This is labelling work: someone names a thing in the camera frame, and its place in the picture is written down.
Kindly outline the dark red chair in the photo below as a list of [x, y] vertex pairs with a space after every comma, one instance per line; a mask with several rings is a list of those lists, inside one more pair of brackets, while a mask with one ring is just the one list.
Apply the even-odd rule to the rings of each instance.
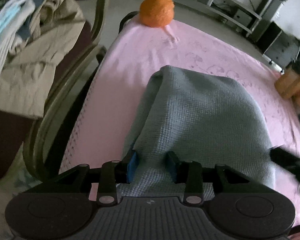
[[97, 0], [93, 25], [85, 18], [77, 42], [57, 66], [43, 116], [33, 119], [0, 111], [0, 182], [12, 173], [19, 156], [29, 155], [27, 142], [40, 137], [38, 126], [47, 124], [55, 108], [63, 102], [80, 74], [97, 55], [108, 3], [109, 0]]

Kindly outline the orange juice bottle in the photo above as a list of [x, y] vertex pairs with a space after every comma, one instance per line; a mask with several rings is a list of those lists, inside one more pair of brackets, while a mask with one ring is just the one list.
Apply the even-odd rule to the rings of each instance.
[[300, 74], [289, 68], [275, 81], [274, 86], [283, 99], [290, 99], [300, 91]]

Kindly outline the pink printed towel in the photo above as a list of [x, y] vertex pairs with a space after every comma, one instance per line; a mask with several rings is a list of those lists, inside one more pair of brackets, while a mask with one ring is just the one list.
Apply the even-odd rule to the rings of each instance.
[[[78, 164], [100, 167], [127, 154], [126, 138], [142, 95], [151, 76], [164, 66], [237, 81], [260, 107], [271, 148], [283, 146], [300, 156], [300, 123], [293, 104], [275, 89], [278, 72], [185, 23], [172, 21], [164, 28], [149, 28], [134, 18], [111, 45], [96, 73], [66, 146], [61, 172]], [[295, 222], [300, 224], [300, 184], [272, 164], [272, 189], [293, 202]]]

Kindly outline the grey and blue sweater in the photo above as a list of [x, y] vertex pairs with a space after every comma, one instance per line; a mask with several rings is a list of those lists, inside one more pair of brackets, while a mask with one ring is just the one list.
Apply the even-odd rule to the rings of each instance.
[[228, 165], [274, 187], [271, 141], [262, 111], [237, 81], [172, 66], [154, 73], [142, 95], [125, 149], [140, 162], [128, 197], [181, 196], [163, 164], [167, 152], [203, 167]]

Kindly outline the orange tangerine fruit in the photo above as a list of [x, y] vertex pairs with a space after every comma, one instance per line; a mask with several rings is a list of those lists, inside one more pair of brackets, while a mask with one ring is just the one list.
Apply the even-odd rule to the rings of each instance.
[[173, 0], [144, 0], [140, 5], [139, 20], [151, 28], [169, 25], [174, 19]]

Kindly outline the pile of folded clothes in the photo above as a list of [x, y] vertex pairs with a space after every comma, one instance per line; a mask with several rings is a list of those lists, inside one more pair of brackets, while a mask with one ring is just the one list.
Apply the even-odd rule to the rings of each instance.
[[0, 10], [0, 111], [40, 118], [85, 17], [76, 0], [9, 0]]

